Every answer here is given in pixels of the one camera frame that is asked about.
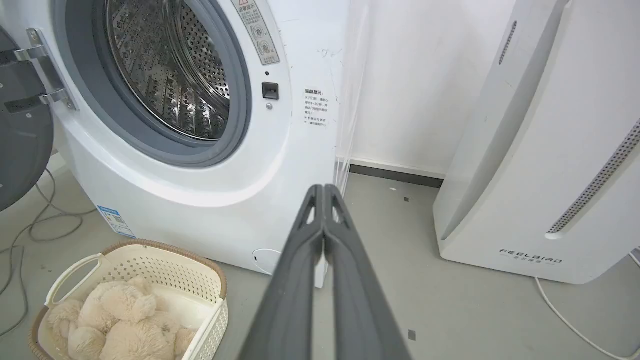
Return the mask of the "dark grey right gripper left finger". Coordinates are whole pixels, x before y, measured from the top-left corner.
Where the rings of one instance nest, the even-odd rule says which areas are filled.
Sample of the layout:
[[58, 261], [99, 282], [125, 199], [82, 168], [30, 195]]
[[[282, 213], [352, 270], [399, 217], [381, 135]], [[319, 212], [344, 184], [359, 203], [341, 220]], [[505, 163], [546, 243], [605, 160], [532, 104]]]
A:
[[270, 284], [254, 316], [240, 360], [310, 360], [314, 274], [322, 240], [322, 185], [304, 197]]

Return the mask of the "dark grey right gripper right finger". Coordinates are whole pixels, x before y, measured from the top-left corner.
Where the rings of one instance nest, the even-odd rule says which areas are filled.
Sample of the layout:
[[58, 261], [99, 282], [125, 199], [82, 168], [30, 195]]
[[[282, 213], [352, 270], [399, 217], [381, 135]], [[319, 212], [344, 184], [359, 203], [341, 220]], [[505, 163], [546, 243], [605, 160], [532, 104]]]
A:
[[409, 360], [393, 315], [345, 200], [323, 188], [325, 255], [333, 267], [335, 349], [338, 360]]

